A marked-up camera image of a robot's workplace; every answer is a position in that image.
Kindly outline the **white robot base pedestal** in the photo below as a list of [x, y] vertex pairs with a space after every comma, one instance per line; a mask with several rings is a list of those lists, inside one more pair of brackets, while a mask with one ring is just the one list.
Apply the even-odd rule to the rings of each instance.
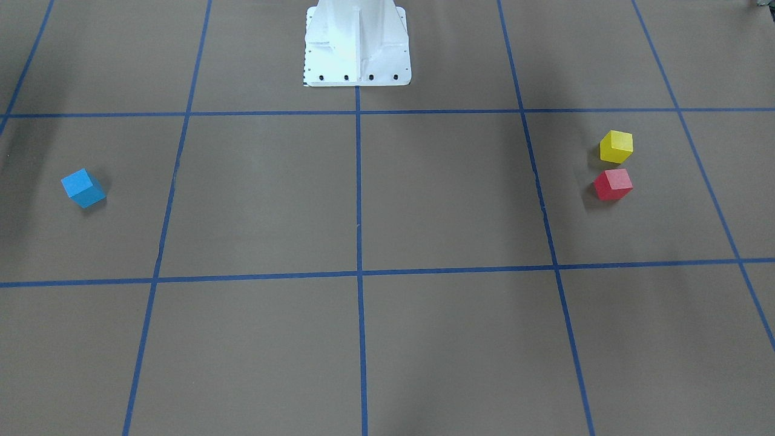
[[412, 82], [407, 14], [395, 2], [319, 1], [305, 17], [304, 86]]

